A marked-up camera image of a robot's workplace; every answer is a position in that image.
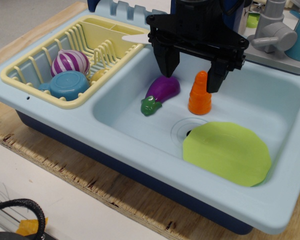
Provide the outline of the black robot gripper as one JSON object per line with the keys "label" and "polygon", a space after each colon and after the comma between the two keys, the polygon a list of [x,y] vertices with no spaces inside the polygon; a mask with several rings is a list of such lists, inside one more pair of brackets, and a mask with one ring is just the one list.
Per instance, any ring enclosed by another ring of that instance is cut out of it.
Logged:
{"label": "black robot gripper", "polygon": [[242,0],[173,0],[169,14],[146,17],[149,42],[160,72],[171,77],[180,53],[211,61],[206,91],[217,93],[229,72],[241,69],[249,42],[232,29]]}

